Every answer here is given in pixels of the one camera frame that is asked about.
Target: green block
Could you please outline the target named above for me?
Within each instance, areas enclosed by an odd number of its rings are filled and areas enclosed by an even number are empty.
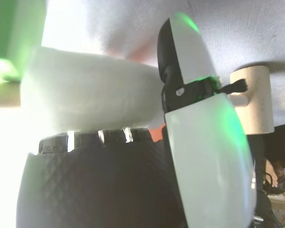
[[[21,80],[45,17],[45,0],[0,0],[0,80]]]

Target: textured black palm pad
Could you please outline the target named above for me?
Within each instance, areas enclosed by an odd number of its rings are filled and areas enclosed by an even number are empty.
[[[17,228],[180,228],[178,205],[162,147],[151,141],[30,154]]]

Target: human hand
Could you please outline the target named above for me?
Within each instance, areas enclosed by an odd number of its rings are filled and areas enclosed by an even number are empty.
[[[272,166],[272,164],[270,163],[270,161],[268,161],[266,159],[266,172],[269,173],[271,176],[272,176],[272,185],[274,187],[277,187],[278,185],[278,182],[277,182],[277,175],[276,175],[276,172],[274,170],[274,167]],[[271,183],[271,180],[270,180],[270,176],[269,175],[266,175],[266,180]]]

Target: brushed metal surface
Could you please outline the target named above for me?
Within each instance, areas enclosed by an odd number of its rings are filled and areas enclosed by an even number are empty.
[[[218,76],[267,65],[275,125],[285,124],[285,0],[48,0],[43,45],[157,65],[161,25],[183,11],[197,23]]]

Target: robotic hand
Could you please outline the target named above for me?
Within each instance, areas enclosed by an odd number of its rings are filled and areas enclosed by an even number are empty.
[[[249,145],[195,23],[177,13],[158,36],[166,153],[189,228],[247,228],[256,205]]]

